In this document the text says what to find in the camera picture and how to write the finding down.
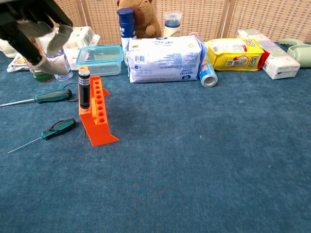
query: blue lid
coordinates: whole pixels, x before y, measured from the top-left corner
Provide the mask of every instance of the blue lid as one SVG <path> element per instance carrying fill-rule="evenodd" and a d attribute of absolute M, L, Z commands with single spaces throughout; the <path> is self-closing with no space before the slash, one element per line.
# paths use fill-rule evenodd
<path fill-rule="evenodd" d="M 133 24 L 134 21 L 134 9 L 132 8 L 121 8 L 117 11 L 119 15 L 120 24 Z"/>
<path fill-rule="evenodd" d="M 120 45 L 103 45 L 84 47 L 80 50 L 76 64 L 78 66 L 97 66 L 123 61 L 123 50 Z"/>
<path fill-rule="evenodd" d="M 169 19 L 165 21 L 165 26 L 168 28 L 177 28 L 180 26 L 180 21 L 175 19 Z"/>

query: plastic food container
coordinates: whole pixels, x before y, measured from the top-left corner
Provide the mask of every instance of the plastic food container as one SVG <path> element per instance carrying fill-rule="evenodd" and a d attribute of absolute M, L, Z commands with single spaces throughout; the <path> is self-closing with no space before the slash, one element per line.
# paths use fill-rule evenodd
<path fill-rule="evenodd" d="M 77 66 L 88 66 L 92 76 L 107 76 L 119 74 L 122 61 L 122 47 L 108 45 L 82 48 L 76 64 Z"/>

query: yellow package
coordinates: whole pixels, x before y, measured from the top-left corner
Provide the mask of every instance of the yellow package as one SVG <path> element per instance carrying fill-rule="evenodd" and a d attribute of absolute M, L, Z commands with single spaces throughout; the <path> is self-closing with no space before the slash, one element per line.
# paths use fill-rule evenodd
<path fill-rule="evenodd" d="M 206 42 L 206 46 L 216 70 L 259 70 L 269 56 L 250 38 L 214 39 Z"/>

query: white box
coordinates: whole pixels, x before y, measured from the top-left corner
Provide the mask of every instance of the white box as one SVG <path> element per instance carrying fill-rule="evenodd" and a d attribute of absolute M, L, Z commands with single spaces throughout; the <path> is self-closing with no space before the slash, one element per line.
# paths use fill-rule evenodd
<path fill-rule="evenodd" d="M 270 53 L 262 69 L 272 79 L 284 79 L 295 77 L 300 64 L 283 49 L 277 46 L 272 40 L 255 29 L 238 30 L 237 38 L 253 38 L 260 46 Z"/>

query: blue bottle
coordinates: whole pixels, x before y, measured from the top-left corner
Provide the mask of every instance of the blue bottle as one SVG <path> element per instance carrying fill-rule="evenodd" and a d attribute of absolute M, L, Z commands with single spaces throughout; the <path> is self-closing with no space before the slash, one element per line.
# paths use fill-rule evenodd
<path fill-rule="evenodd" d="M 126 58 L 126 46 L 130 38 L 136 39 L 134 10 L 132 8 L 121 8 L 117 11 L 117 13 L 119 15 L 124 62 L 128 65 Z"/>

